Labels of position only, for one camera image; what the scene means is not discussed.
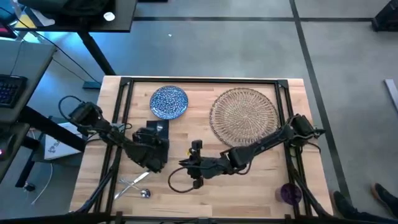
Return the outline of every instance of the keyboard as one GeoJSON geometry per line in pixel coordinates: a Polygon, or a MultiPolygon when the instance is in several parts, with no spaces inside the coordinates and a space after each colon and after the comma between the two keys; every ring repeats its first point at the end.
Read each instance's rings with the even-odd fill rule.
{"type": "Polygon", "coordinates": [[[26,77],[0,75],[0,108],[13,108],[26,87],[26,77]]]}

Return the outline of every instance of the woven placemat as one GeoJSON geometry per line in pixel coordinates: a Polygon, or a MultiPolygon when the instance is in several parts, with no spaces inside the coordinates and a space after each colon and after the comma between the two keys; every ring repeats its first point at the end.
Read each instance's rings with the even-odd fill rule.
{"type": "Polygon", "coordinates": [[[274,105],[262,93],[234,88],[221,94],[210,110],[210,126],[225,144],[248,146],[279,127],[274,105]]]}

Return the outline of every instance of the table leg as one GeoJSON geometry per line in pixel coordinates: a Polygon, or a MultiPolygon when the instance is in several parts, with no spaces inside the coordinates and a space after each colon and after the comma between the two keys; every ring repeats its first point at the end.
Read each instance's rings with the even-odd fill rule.
{"type": "Polygon", "coordinates": [[[41,115],[36,110],[25,106],[19,115],[19,122],[28,123],[45,134],[65,143],[66,145],[81,152],[85,150],[85,140],[71,133],[57,123],[41,115]]]}
{"type": "MultiPolygon", "coordinates": [[[[86,46],[87,50],[90,52],[91,56],[93,56],[97,64],[101,67],[102,71],[104,71],[105,75],[116,75],[112,66],[109,64],[105,55],[102,53],[100,47],[97,45],[92,36],[87,31],[79,31],[77,33],[86,46]]],[[[85,82],[83,88],[100,89],[101,85],[96,82],[85,82]]]]}

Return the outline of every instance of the gray floor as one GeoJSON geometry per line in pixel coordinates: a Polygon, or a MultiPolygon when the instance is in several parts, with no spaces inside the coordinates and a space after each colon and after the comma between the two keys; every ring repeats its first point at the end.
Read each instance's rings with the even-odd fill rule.
{"type": "MultiPolygon", "coordinates": [[[[373,17],[388,0],[296,0],[301,17],[373,17]]],[[[137,16],[292,17],[289,0],[169,0],[167,4],[137,6],[137,16]]],[[[398,195],[398,154],[395,127],[398,114],[383,84],[398,83],[398,34],[375,33],[368,22],[303,22],[316,78],[335,137],[353,204],[360,211],[389,214],[371,197],[369,186],[380,182],[398,195]]],[[[46,33],[97,80],[103,72],[76,34],[46,33]]],[[[315,125],[322,126],[294,22],[137,21],[129,34],[92,34],[120,75],[303,78],[315,125]]],[[[89,78],[57,52],[56,60],[89,78]]],[[[44,115],[59,116],[64,95],[96,101],[98,92],[83,91],[83,82],[56,63],[49,66],[29,105],[44,115]],[[51,96],[52,101],[42,101],[51,96]]],[[[338,190],[324,138],[322,160],[330,190],[338,190]]],[[[42,198],[13,187],[22,149],[0,184],[0,218],[60,214],[68,204],[77,168],[54,167],[53,180],[42,198]],[[58,202],[51,203],[54,195],[58,202]]],[[[40,190],[50,172],[48,164],[34,167],[30,181],[40,190]]]]}

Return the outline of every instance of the person's foot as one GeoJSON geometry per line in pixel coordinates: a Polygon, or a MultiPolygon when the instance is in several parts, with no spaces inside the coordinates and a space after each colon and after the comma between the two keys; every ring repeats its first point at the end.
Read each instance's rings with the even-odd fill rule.
{"type": "Polygon", "coordinates": [[[356,208],[348,202],[348,200],[338,191],[335,191],[331,195],[331,202],[337,212],[344,218],[357,220],[358,212],[356,208]]]}
{"type": "Polygon", "coordinates": [[[390,194],[381,184],[374,184],[372,186],[372,194],[378,199],[393,215],[398,218],[398,198],[390,194]]]}

